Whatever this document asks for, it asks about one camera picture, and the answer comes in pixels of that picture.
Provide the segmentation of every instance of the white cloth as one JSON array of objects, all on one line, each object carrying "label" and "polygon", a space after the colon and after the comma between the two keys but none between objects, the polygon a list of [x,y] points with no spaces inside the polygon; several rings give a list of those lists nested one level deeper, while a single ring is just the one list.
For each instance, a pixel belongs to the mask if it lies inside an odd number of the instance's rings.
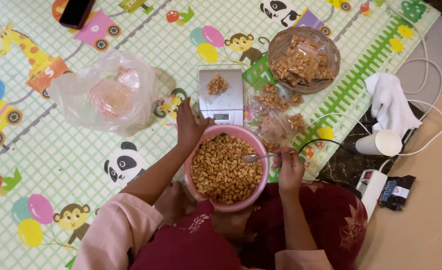
[{"label": "white cloth", "polygon": [[423,123],[409,107],[398,77],[377,72],[364,82],[368,93],[373,97],[371,115],[377,120],[373,133],[389,129],[403,138],[408,129],[418,128]]}]

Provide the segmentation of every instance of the wicker basket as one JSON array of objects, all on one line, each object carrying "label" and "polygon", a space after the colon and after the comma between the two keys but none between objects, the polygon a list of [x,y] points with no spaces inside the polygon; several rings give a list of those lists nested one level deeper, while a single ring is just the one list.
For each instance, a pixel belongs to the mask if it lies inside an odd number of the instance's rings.
[{"label": "wicker basket", "polygon": [[[332,70],[334,77],[338,76],[340,70],[341,56],[338,47],[334,45],[333,41],[329,39],[325,34],[321,33],[314,28],[307,26],[292,26],[286,30],[283,30],[276,34],[269,43],[267,49],[267,61],[269,66],[273,61],[278,61],[284,54],[284,51],[289,48],[293,35],[301,36],[305,39],[319,40],[322,46],[324,46],[324,53],[327,57],[327,67]],[[321,90],[332,84],[334,79],[318,80],[313,79],[311,85],[298,84],[296,87],[292,87],[289,83],[279,81],[279,84],[286,89],[299,92],[301,94],[310,95],[320,92]]]}]

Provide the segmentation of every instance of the power strip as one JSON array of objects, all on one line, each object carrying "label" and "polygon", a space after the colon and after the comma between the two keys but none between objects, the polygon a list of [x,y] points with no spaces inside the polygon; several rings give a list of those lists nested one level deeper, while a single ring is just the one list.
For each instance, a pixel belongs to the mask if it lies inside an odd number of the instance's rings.
[{"label": "power strip", "polygon": [[368,222],[378,204],[383,187],[388,176],[376,169],[366,169],[362,172],[356,189],[361,192],[361,201],[368,214]]}]

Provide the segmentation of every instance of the cartoon giraffe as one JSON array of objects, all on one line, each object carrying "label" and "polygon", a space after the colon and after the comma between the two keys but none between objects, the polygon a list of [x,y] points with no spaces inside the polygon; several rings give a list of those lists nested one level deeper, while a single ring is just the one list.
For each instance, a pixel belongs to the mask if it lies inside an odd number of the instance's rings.
[{"label": "cartoon giraffe", "polygon": [[29,78],[32,79],[39,72],[46,69],[55,58],[42,51],[27,35],[14,30],[13,26],[14,23],[12,21],[4,29],[0,25],[0,41],[2,42],[0,56],[5,56],[9,53],[11,42],[16,43],[23,51],[29,64],[31,64]]}]

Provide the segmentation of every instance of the person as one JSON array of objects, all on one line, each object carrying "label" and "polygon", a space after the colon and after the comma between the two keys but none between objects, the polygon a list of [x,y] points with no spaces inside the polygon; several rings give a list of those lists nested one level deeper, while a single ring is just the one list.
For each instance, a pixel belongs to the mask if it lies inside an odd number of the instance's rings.
[{"label": "person", "polygon": [[197,124],[189,101],[178,107],[176,146],[99,209],[72,269],[352,269],[366,210],[343,187],[302,184],[304,164],[289,147],[273,160],[278,183],[254,206],[219,214],[209,199],[189,205],[170,183],[210,121]]}]

